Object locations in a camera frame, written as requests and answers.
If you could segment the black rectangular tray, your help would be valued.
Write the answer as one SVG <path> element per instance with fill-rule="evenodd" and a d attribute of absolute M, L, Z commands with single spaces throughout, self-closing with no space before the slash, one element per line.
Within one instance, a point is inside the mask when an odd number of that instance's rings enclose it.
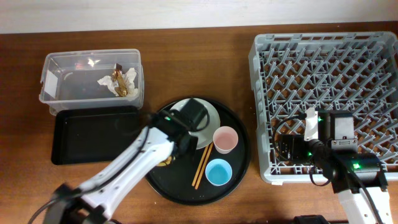
<path fill-rule="evenodd" d="M 133 106 L 60 111 L 51 161 L 55 165 L 112 161 L 140 131 L 139 110 Z"/>

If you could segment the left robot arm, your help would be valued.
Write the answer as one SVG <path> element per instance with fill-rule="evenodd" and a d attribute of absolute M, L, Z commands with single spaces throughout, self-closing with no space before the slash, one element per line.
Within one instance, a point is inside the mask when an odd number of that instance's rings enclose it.
<path fill-rule="evenodd" d="M 203 115 L 177 110 L 153 114 L 134 142 L 101 172 L 71 189 L 61 185 L 40 208 L 44 223 L 113 223 L 125 196 L 155 166 L 197 147 Z"/>

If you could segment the blue cup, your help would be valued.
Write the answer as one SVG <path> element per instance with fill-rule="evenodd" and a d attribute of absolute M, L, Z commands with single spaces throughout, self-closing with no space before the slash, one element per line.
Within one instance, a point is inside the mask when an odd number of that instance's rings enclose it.
<path fill-rule="evenodd" d="M 205 176 L 214 186 L 227 184 L 231 180 L 232 174 L 232 167 L 226 160 L 213 159 L 206 165 Z"/>

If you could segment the grey dishwasher rack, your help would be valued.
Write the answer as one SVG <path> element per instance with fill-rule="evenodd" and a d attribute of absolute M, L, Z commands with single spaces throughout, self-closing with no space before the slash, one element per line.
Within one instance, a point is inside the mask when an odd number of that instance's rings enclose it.
<path fill-rule="evenodd" d="M 261 179 L 310 182 L 307 165 L 282 161 L 272 142 L 303 134 L 310 107 L 354 116 L 360 152 L 375 154 L 397 180 L 397 36 L 392 32 L 259 34 L 249 52 Z"/>

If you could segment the right wooden chopstick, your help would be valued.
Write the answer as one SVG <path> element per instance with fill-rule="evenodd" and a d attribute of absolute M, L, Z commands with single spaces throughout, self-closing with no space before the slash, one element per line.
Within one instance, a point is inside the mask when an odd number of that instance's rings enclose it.
<path fill-rule="evenodd" d="M 211 152 L 212 152 L 212 149 L 213 149 L 213 145 L 214 145 L 213 142 L 211 144 L 209 144 L 209 148 L 208 148 L 208 151 L 206 153 L 205 159 L 203 161 L 199 176 L 197 178 L 197 182 L 196 182 L 196 184 L 194 186 L 195 190 L 197 190 L 199 188 L 199 186 L 200 186 L 202 177 L 204 176 L 204 173 L 205 173 L 206 165 L 209 162 L 209 158 L 210 158 L 210 155 L 211 155 Z"/>

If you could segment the round black serving tray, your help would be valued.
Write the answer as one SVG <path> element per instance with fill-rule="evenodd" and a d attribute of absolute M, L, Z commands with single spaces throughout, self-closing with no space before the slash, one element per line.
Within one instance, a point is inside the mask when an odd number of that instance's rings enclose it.
<path fill-rule="evenodd" d="M 229 195 L 243 180 L 251 159 L 251 143 L 239 116 L 219 101 L 211 98 L 204 100 L 215 107 L 220 115 L 221 125 L 230 126 L 237 131 L 238 145 L 230 153 L 220 154 L 213 148 L 208 159 L 226 160 L 232 168 L 231 180 L 222 186 L 214 186 L 202 174 L 198 188 L 192 185 L 198 165 L 205 158 L 204 149 L 177 158 L 167 166 L 155 167 L 146 175 L 148 183 L 158 194 L 184 205 L 204 205 Z"/>

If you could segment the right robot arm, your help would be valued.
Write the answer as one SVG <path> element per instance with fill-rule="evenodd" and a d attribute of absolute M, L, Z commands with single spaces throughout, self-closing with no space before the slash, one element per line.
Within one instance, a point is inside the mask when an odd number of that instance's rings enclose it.
<path fill-rule="evenodd" d="M 336 151 L 315 139 L 309 142 L 302 135 L 280 136 L 279 149 L 298 164 L 312 163 L 313 172 L 320 168 L 331 184 L 349 223 L 392 223 L 390 195 L 381 162 L 374 154 L 351 150 Z"/>

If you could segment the left wooden chopstick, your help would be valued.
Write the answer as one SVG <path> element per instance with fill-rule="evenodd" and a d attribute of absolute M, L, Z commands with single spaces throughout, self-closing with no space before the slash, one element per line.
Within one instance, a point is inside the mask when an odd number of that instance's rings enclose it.
<path fill-rule="evenodd" d="M 199 173 L 200 173 L 200 170 L 201 170 L 203 161 L 204 161 L 204 159 L 205 159 L 206 153 L 207 153 L 207 151 L 208 151 L 208 148 L 209 148 L 209 145 L 207 145 L 207 146 L 205 147 L 204 151 L 203 151 L 202 157 L 201 157 L 201 159 L 200 159 L 200 163 L 199 163 L 199 165 L 198 165 L 198 167 L 197 167 L 197 171 L 196 171 L 196 173 L 195 173 L 195 176 L 194 176 L 194 179 L 193 179 L 193 182 L 192 182 L 192 186 L 193 186 L 193 187 L 195 186 L 195 184 L 196 184 L 196 182 L 197 182 L 197 178 L 198 178 L 198 176 L 199 176 Z"/>

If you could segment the black object bottom edge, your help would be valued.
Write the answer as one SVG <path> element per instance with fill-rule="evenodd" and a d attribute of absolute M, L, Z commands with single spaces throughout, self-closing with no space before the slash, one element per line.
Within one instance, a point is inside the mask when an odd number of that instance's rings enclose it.
<path fill-rule="evenodd" d="M 294 217 L 293 224 L 330 224 L 322 215 L 301 215 Z"/>

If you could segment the grey round plate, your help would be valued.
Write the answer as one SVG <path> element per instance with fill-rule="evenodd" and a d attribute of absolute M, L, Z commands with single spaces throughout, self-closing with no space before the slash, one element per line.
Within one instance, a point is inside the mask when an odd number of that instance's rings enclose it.
<path fill-rule="evenodd" d="M 213 134 L 221 126 L 220 125 L 221 121 L 218 111 L 211 103 L 199 98 L 194 98 L 194 99 L 200 102 L 207 109 L 210 116 L 210 122 L 205 129 L 195 133 L 189 132 L 192 136 L 196 136 L 198 138 L 197 148 L 196 148 L 197 150 L 209 145 L 213 141 Z M 180 111 L 183 108 L 183 106 L 185 106 L 185 104 L 188 102 L 188 100 L 189 98 L 178 101 L 176 104 L 173 105 L 173 107 L 171 107 L 171 110 Z M 200 123 L 200 127 L 205 125 L 206 122 L 207 122 L 207 117 L 205 116 Z"/>

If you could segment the pink cup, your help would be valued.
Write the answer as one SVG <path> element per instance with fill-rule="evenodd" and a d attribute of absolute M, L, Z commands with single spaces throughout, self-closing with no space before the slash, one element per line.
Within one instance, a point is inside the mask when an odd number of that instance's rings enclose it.
<path fill-rule="evenodd" d="M 238 145 L 238 134 L 229 126 L 218 128 L 213 135 L 213 143 L 216 150 L 221 154 L 230 153 Z"/>

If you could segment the yellow bowl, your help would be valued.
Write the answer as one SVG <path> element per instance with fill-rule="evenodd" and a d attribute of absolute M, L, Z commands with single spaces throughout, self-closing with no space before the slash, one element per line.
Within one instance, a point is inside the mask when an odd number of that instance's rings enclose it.
<path fill-rule="evenodd" d="M 172 161 L 174 160 L 174 156 L 169 156 L 168 158 L 166 158 L 166 160 L 160 162 L 159 164 L 157 164 L 157 167 L 164 167 L 169 165 Z"/>

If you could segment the white tissue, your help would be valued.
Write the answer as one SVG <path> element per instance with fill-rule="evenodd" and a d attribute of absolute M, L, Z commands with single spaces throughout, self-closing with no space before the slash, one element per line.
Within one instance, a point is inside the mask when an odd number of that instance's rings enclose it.
<path fill-rule="evenodd" d="M 128 94 L 125 97 L 136 97 L 138 95 L 139 89 L 134 84 L 134 81 L 137 77 L 137 72 L 135 71 L 135 68 L 130 68 L 126 73 L 122 72 L 122 74 L 126 83 L 126 87 L 128 89 Z M 99 85 L 106 86 L 111 93 L 113 93 L 115 96 L 120 97 L 114 90 L 114 87 L 116 87 L 118 84 L 116 82 L 113 82 L 111 77 L 112 74 L 106 75 L 103 78 L 99 79 L 97 83 Z"/>

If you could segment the gold foil wrapper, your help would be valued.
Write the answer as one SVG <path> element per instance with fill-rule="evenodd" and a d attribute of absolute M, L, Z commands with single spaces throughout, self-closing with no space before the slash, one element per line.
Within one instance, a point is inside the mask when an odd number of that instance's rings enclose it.
<path fill-rule="evenodd" d="M 126 87 L 126 83 L 122 74 L 122 66 L 118 63 L 114 65 L 114 72 L 111 77 L 113 82 L 116 82 L 118 85 L 114 87 L 114 90 L 120 97 L 125 97 L 128 94 L 128 89 Z"/>

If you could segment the wooden chopstick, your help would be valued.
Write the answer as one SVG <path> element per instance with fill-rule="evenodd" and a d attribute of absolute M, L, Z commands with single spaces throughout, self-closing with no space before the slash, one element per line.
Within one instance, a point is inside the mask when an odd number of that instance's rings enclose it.
<path fill-rule="evenodd" d="M 206 153 L 207 153 L 207 151 L 208 151 L 208 148 L 209 148 L 209 145 L 207 145 L 207 146 L 205 147 L 204 151 L 203 151 L 202 157 L 201 157 L 201 159 L 200 159 L 200 163 L 199 163 L 199 165 L 198 165 L 198 167 L 197 167 L 197 171 L 196 171 L 196 173 L 195 173 L 195 176 L 194 176 L 194 179 L 193 179 L 193 182 L 192 182 L 192 186 L 193 186 L 193 187 L 195 186 L 195 184 L 196 184 L 196 182 L 197 182 L 197 178 L 198 178 L 198 176 L 199 176 L 199 173 L 200 173 L 200 170 L 201 170 L 203 161 L 204 161 L 204 159 L 205 159 Z"/>
<path fill-rule="evenodd" d="M 212 152 L 212 149 L 213 149 L 213 145 L 214 145 L 213 142 L 211 144 L 209 144 L 209 148 L 208 148 L 208 151 L 206 153 L 205 159 L 203 161 L 199 176 L 197 178 L 197 182 L 196 182 L 196 184 L 194 186 L 195 190 L 197 190 L 199 188 L 199 186 L 200 186 L 202 177 L 204 176 L 204 173 L 205 173 L 206 165 L 209 162 L 209 158 L 210 158 L 210 155 L 211 155 L 211 152 Z"/>

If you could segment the clear plastic waste bin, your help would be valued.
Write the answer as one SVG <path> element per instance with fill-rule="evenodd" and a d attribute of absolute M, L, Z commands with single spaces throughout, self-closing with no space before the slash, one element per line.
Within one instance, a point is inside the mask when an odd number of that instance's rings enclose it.
<path fill-rule="evenodd" d="M 97 81 L 111 75 L 114 65 L 126 73 L 135 68 L 136 97 L 118 97 Z M 55 115 L 62 110 L 134 106 L 144 104 L 144 71 L 137 49 L 82 50 L 55 52 L 46 56 L 40 82 L 39 100 Z"/>

